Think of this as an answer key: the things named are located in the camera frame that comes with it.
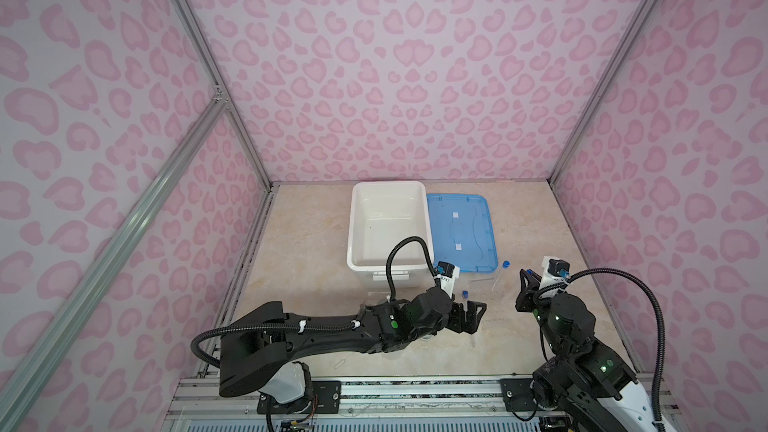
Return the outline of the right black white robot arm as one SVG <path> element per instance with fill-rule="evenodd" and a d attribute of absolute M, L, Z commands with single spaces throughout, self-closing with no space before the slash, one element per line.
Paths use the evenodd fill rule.
<path fill-rule="evenodd" d="M 584 431 L 673 431 L 662 412 L 660 396 L 666 358 L 666 327 L 652 289 L 635 275 L 613 268 L 575 274 L 570 264 L 551 259 L 544 272 L 519 271 L 515 309 L 531 314 L 540 343 L 553 357 L 532 373 L 531 392 L 541 409 L 561 410 Z M 575 281 L 612 275 L 635 284 L 647 297 L 656 325 L 656 354 L 651 389 L 618 352 L 596 336 L 596 317 L 585 302 L 567 291 Z"/>

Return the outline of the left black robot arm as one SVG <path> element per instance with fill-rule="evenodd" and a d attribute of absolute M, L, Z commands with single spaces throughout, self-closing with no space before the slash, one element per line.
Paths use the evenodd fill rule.
<path fill-rule="evenodd" d="M 304 357 L 393 353 L 443 330 L 474 334 L 486 310 L 482 302 L 457 303 L 438 286 L 412 300 L 362 305 L 346 316 L 309 317 L 268 302 L 220 332 L 219 395 L 255 392 L 282 366 Z"/>

